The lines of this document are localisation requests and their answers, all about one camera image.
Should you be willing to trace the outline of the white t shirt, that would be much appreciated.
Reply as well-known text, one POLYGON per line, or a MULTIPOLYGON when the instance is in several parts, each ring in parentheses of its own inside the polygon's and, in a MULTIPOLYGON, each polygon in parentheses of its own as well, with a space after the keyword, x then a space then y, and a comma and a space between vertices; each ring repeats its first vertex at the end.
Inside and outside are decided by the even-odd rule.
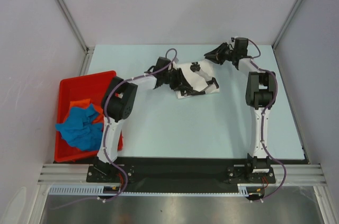
POLYGON ((215 77, 212 63, 209 61, 202 60, 176 65, 176 69, 179 68, 182 69, 186 80, 193 87, 193 92, 183 93, 175 91, 178 99, 220 92, 220 87, 215 77))

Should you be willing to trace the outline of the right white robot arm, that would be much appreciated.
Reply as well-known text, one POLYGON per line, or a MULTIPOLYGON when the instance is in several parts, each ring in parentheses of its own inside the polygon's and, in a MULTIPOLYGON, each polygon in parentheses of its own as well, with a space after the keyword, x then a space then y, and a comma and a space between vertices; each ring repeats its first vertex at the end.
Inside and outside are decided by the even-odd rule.
POLYGON ((269 115, 278 93, 278 83, 274 72, 262 69, 254 62, 260 56, 258 45, 243 37, 231 38, 230 43, 224 42, 204 54, 205 59, 215 64, 232 63, 247 76, 245 102, 252 116, 251 152, 243 166, 227 168, 229 183, 259 183, 274 175, 267 139, 269 115))

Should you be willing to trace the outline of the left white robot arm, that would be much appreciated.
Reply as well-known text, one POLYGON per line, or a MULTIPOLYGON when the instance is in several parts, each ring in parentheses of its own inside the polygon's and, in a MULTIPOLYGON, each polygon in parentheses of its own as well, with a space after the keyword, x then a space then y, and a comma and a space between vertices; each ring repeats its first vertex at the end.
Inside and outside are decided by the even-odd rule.
POLYGON ((116 76, 111 80, 102 99, 103 136, 93 163, 94 170, 105 181, 112 181, 117 173, 123 172, 115 161, 122 127, 132 113, 137 91, 154 89, 160 83, 168 82, 176 62, 176 58, 159 57, 156 65, 140 76, 128 79, 116 76))

